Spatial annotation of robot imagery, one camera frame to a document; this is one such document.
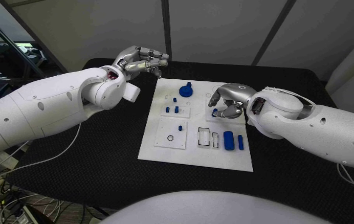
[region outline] black tablecloth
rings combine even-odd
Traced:
[[[111,62],[94,59],[86,67]],[[304,69],[172,62],[163,78],[235,82],[258,91],[274,86],[333,107],[313,72]],[[141,73],[131,83],[141,89],[135,103],[121,100],[112,110],[96,113],[82,123],[66,153],[11,173],[8,181],[15,186],[56,199],[115,209],[173,191],[228,191],[270,199],[330,222],[354,223],[354,187],[339,178],[335,164],[286,140],[264,137],[248,125],[252,173],[137,160],[156,77]],[[76,129],[36,140],[18,166],[62,152]]]

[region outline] blue part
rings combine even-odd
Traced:
[[[215,116],[213,116],[213,112],[216,112],[216,111],[218,111],[218,109],[215,108],[215,109],[212,110],[212,114],[211,114],[212,117],[215,117]]]
[[[192,89],[192,83],[190,83],[190,82],[186,83],[186,86],[182,86],[182,87],[179,88],[179,94],[180,94],[182,97],[189,97],[189,96],[192,96],[192,94],[193,94],[193,89]]]
[[[238,149],[242,150],[242,137],[238,135]]]
[[[224,146],[225,150],[234,150],[234,134],[231,131],[224,132]]]

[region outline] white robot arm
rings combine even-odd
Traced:
[[[27,140],[60,133],[121,98],[135,101],[140,89],[127,81],[140,72],[160,77],[169,56],[128,47],[112,65],[66,73],[23,85],[0,99],[0,151]]]
[[[219,98],[228,108],[215,116],[237,118],[242,108],[248,125],[263,135],[287,141],[320,158],[354,167],[354,113],[315,105],[303,105],[297,94],[265,87],[260,92],[237,83],[222,85],[209,100],[215,106]]]

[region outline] desk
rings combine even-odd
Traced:
[[[86,67],[111,62],[95,59]],[[333,106],[313,72],[304,69],[172,62],[163,78],[235,82],[258,91],[274,86]],[[330,222],[354,222],[354,190],[338,176],[335,164],[286,140],[264,137],[248,125],[252,173],[137,160],[156,78],[141,73],[131,83],[141,89],[135,103],[121,100],[112,110],[96,113],[82,123],[68,152],[10,175],[15,186],[52,198],[114,209],[173,191],[228,191],[270,199]],[[76,129],[36,140],[18,166],[62,152]]]

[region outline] white board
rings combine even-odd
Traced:
[[[208,99],[224,83],[190,81],[193,94],[185,98],[179,95],[179,88],[186,82],[187,80],[179,79],[157,80],[137,159],[252,172],[244,114],[237,119],[212,118],[212,109],[226,108],[222,99],[215,107],[206,107]],[[189,116],[174,114],[176,106],[187,111]],[[198,146],[198,128],[209,130],[209,146]],[[231,151],[224,148],[225,131],[234,134],[235,149]],[[218,149],[212,148],[212,133],[218,133]],[[238,135],[242,136],[244,150],[238,150]],[[176,138],[174,144],[173,140],[167,140],[167,136]]]

